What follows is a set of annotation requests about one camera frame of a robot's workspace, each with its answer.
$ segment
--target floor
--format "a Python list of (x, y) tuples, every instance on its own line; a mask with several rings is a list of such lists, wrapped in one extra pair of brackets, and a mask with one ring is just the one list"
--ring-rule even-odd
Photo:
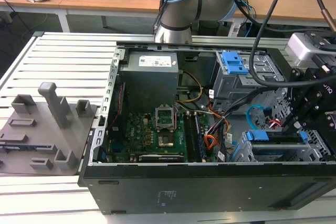
[[(19, 17), (32, 30), (29, 32)], [(54, 14), (12, 13), (11, 24), (0, 23), (0, 78), (29, 41), (34, 31), (61, 31), (58, 17)], [(100, 16), (69, 15), (69, 26), (74, 33), (126, 33), (151, 34), (153, 18), (107, 17), (109, 27), (103, 28)], [(229, 24), (220, 25), (217, 35), (227, 36)], [(239, 36), (244, 36), (246, 27), (243, 27)], [(257, 31), (250, 32), (255, 36)], [(265, 34), (264, 37), (283, 37), (282, 34)]]

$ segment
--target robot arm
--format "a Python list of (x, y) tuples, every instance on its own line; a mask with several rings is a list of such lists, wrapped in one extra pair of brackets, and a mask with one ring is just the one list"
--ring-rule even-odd
[(159, 27), (154, 34), (155, 42), (191, 43), (190, 25), (194, 20), (226, 20), (236, 9), (233, 0), (168, 0)]

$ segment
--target blue cable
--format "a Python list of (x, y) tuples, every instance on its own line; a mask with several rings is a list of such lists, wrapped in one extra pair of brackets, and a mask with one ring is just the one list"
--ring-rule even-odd
[[(250, 11), (252, 11), (252, 8), (244, 1), (244, 0), (240, 0)], [(250, 33), (251, 29), (252, 29), (253, 24), (251, 23), (250, 28), (248, 29), (248, 31), (245, 34), (245, 37), (248, 36), (248, 34)]]
[(261, 110), (264, 110), (264, 107), (261, 106), (261, 105), (251, 105), (251, 106), (248, 108), (248, 110), (246, 111), (246, 120), (247, 120), (248, 124), (251, 126), (251, 128), (252, 128), (253, 130), (257, 130), (257, 129), (258, 129), (257, 126), (254, 125), (254, 123), (252, 122), (252, 119), (251, 119), (251, 117), (250, 117), (250, 111), (251, 111), (251, 109), (253, 109), (253, 108), (259, 108), (259, 109), (261, 109)]
[(247, 37), (248, 34), (250, 33), (252, 26), (253, 26), (253, 24), (251, 23), (250, 28), (248, 29), (247, 33), (245, 34), (245, 37)]

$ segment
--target table leg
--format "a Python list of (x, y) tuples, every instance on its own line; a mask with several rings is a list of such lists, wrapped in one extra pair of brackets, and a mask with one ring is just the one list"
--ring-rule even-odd
[(101, 16), (101, 22), (103, 23), (103, 28), (107, 28), (106, 16)]
[(10, 12), (0, 12), (0, 18), (6, 21), (7, 24), (12, 23), (12, 18), (10, 17)]
[(241, 21), (233, 20), (233, 22), (231, 24), (231, 27), (230, 27), (229, 34), (227, 36), (228, 37), (237, 37), (241, 24), (242, 24)]
[(57, 15), (58, 15), (58, 19), (59, 19), (59, 22), (61, 24), (63, 33), (69, 33), (70, 28), (69, 28), (69, 24), (68, 24), (66, 11), (59, 12)]

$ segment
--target power supply label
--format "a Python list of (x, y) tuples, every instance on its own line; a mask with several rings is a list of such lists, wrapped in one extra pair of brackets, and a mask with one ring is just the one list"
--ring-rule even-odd
[(143, 55), (139, 57), (139, 67), (171, 67), (170, 56)]

